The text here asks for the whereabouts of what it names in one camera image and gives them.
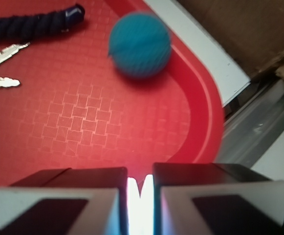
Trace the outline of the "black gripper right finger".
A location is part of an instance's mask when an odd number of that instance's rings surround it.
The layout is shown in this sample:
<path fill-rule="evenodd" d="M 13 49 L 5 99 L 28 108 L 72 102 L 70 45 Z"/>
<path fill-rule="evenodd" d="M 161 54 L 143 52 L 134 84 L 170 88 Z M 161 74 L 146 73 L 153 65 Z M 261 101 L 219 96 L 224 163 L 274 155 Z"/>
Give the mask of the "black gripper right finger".
<path fill-rule="evenodd" d="M 284 180 L 239 164 L 153 165 L 156 235 L 284 235 Z"/>

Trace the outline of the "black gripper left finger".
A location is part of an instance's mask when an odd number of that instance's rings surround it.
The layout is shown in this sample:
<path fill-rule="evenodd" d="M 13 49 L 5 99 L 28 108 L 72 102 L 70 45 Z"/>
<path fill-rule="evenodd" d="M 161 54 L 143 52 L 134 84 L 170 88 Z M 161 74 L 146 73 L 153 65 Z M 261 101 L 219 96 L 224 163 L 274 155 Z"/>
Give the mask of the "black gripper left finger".
<path fill-rule="evenodd" d="M 50 169 L 0 187 L 0 235 L 126 235 L 127 175 Z"/>

